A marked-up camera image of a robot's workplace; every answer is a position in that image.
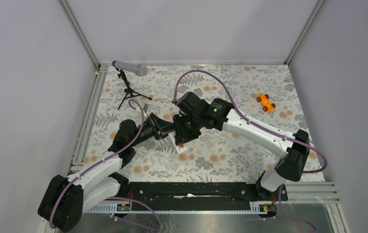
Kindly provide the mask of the white remote control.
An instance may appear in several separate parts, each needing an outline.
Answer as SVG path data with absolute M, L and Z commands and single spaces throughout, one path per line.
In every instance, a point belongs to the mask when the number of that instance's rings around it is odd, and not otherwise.
M 168 137 L 170 138 L 177 153 L 181 154 L 188 150 L 188 147 L 186 147 L 185 145 L 182 145 L 182 144 L 176 145 L 175 133 L 169 133 Z

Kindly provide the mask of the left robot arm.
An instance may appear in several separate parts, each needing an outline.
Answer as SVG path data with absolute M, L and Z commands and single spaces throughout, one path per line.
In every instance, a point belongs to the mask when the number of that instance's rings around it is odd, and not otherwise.
M 118 200 L 128 195 L 124 177 L 118 181 L 112 175 L 125 167 L 135 156 L 134 146 L 150 139 L 164 139 L 175 130 L 174 123 L 155 114 L 144 116 L 140 125 L 131 119 L 120 123 L 112 145 L 104 157 L 72 175 L 56 175 L 47 187 L 37 213 L 51 227 L 62 232 L 73 229 L 82 215 L 109 197 Z

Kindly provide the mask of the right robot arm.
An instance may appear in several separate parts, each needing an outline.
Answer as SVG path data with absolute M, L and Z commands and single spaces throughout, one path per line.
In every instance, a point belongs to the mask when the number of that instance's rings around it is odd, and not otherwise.
M 283 131 L 247 114 L 238 113 L 233 104 L 219 98 L 211 103 L 200 99 L 193 92 L 185 93 L 173 102 L 181 114 L 176 116 L 176 143 L 195 140 L 202 128 L 234 133 L 246 138 L 278 157 L 276 164 L 261 174 L 256 193 L 263 200 L 270 199 L 278 187 L 286 181 L 297 182 L 304 172 L 309 148 L 309 134 L 304 130 Z

